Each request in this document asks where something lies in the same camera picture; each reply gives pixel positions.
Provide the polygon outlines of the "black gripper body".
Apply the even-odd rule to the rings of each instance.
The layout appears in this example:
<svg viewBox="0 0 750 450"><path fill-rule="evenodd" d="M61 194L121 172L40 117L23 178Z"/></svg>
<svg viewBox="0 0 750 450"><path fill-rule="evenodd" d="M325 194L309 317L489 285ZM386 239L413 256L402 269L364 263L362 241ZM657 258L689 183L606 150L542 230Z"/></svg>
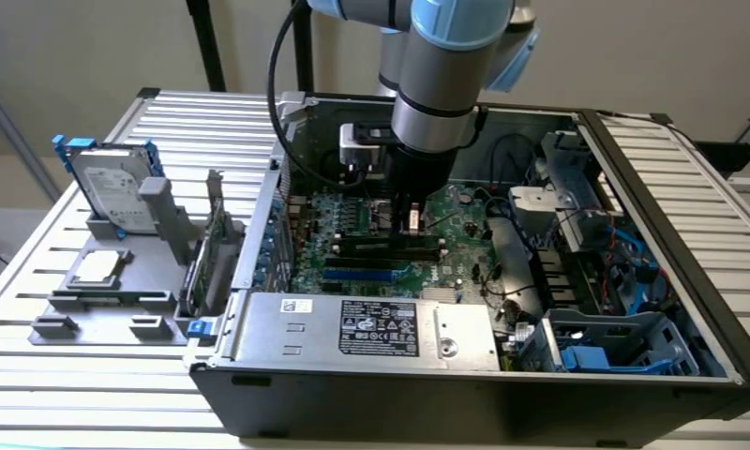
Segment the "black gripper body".
<svg viewBox="0 0 750 450"><path fill-rule="evenodd" d="M424 203L446 185L454 163L454 150L426 153L402 145L389 146L384 174L396 203Z"/></svg>

